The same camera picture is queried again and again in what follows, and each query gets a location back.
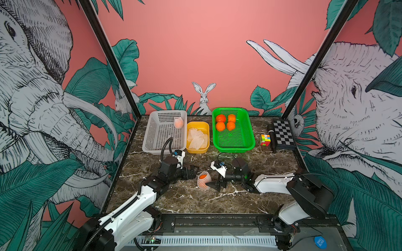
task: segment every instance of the elephant ear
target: elephant ear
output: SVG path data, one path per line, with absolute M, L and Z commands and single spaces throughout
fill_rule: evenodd
M 35 54 L 60 84 L 68 69 L 72 34 L 54 0 L 0 0 L 24 30 Z

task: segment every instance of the pink wall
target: pink wall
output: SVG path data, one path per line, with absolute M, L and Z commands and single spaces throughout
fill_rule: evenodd
M 134 93 L 182 94 L 191 104 L 200 98 L 191 82 L 204 91 L 208 84 L 216 83 L 208 94 L 211 110 L 221 106 L 255 110 L 250 95 L 257 85 L 274 98 L 286 89 L 290 76 L 270 67 L 246 41 L 253 40 L 270 51 L 263 43 L 270 40 L 305 61 L 317 52 L 327 33 L 330 1 L 144 2 L 122 0 L 124 20 L 111 6 L 108 12 L 98 3 L 98 16 L 110 43 L 115 45 L 121 39 L 138 43 L 139 76 Z M 148 104 L 145 108 L 147 114 L 153 111 Z

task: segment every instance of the green plastic basket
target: green plastic basket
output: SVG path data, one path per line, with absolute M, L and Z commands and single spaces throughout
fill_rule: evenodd
M 228 115 L 236 116 L 236 128 L 232 131 L 225 129 L 218 132 L 215 128 L 215 118 L 219 114 L 223 114 L 227 118 Z M 248 112 L 243 108 L 216 108 L 212 112 L 212 136 L 213 144 L 221 153 L 245 153 L 254 148 L 255 139 L 251 127 Z

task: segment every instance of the orange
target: orange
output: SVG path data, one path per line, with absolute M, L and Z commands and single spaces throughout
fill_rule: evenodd
M 215 127 L 216 127 L 216 130 L 218 130 L 218 132 L 221 132 L 221 131 L 225 130 L 225 123 L 218 122 L 218 123 L 216 123 Z
M 236 128 L 236 124 L 232 121 L 229 121 L 228 124 L 226 125 L 229 131 L 232 131 Z
M 236 123 L 236 116 L 234 114 L 230 114 L 228 116 L 228 122 L 230 122 L 230 121 Z
M 225 115 L 220 114 L 220 115 L 216 116 L 215 121 L 216 121 L 216 122 L 225 122 L 225 121 L 226 121 L 226 117 L 225 117 Z

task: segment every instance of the rabbit ear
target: rabbit ear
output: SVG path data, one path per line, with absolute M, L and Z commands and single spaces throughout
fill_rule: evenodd
M 209 86 L 205 90 L 205 93 L 208 93 L 208 92 L 212 91 L 212 89 L 215 88 L 215 86 L 216 86 L 215 83 L 209 84 Z
M 198 93 L 200 93 L 200 94 L 202 94 L 202 88 L 201 88 L 201 86 L 200 86 L 199 84 L 197 84 L 196 82 L 192 82 L 192 84 L 193 84 L 193 86 L 194 86 L 195 91 L 198 92 Z

